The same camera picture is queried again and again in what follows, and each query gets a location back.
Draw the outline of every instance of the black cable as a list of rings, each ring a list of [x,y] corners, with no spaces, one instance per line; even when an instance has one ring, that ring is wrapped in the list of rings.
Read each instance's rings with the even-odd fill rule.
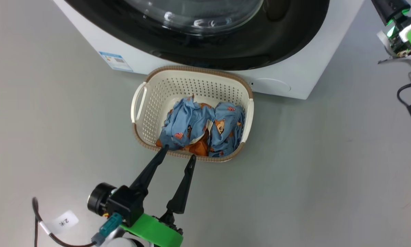
[[[408,84],[408,85],[402,86],[402,87],[398,90],[398,100],[400,101],[400,103],[402,103],[402,104],[403,104],[404,106],[406,106],[406,107],[408,107],[409,105],[400,98],[400,92],[401,92],[401,91],[404,91],[405,89],[408,89],[408,88],[410,88],[410,87],[411,87],[411,84]]]
[[[38,199],[36,197],[33,197],[32,199],[32,207],[33,207],[33,213],[35,213],[35,247],[38,246],[38,223],[42,222],[41,215],[39,214],[39,205],[38,205]],[[56,237],[53,233],[49,234],[50,238],[53,239],[58,245],[64,246],[64,247],[91,247],[96,244],[96,242],[92,242],[90,244],[85,244],[85,245],[71,245],[62,242],[58,237]]]

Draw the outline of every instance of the gray floor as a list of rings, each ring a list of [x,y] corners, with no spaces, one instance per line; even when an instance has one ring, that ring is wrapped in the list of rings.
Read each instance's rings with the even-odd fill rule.
[[[308,100],[255,96],[243,153],[196,167],[183,246],[411,247],[411,119],[395,98],[409,69],[376,65],[381,27],[366,1]],[[32,196],[45,220],[80,218],[64,241],[89,242],[103,219],[88,194],[155,154],[131,132],[143,78],[111,70],[52,1],[0,1],[0,246],[33,246]],[[185,164],[166,158],[146,213],[163,214]]]

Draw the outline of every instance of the blue and white sticker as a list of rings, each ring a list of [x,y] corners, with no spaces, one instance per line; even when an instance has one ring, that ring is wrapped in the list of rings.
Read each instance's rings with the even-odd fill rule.
[[[112,69],[127,71],[127,72],[134,72],[131,67],[126,63],[126,61],[122,58],[122,56],[108,53],[108,52],[101,52],[99,51],[100,56],[111,66]]]

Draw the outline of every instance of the white plastic basket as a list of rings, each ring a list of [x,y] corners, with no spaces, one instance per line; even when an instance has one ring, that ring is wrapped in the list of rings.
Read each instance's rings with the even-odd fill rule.
[[[240,77],[221,71],[185,66],[166,66],[151,72],[136,90],[131,105],[133,131],[138,142],[158,151],[155,142],[167,113],[183,97],[194,94],[198,103],[215,107],[219,102],[240,105],[245,113],[242,140],[234,152],[225,157],[197,156],[198,161],[223,162],[236,156],[243,148],[250,133],[254,115],[253,93]],[[190,158],[186,151],[168,151],[168,154]]]

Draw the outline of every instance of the cartoon bear print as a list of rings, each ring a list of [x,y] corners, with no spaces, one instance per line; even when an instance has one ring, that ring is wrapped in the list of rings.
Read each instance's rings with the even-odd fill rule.
[[[222,132],[224,132],[225,119],[219,121],[215,119],[215,125],[218,129],[219,134],[222,134]]]

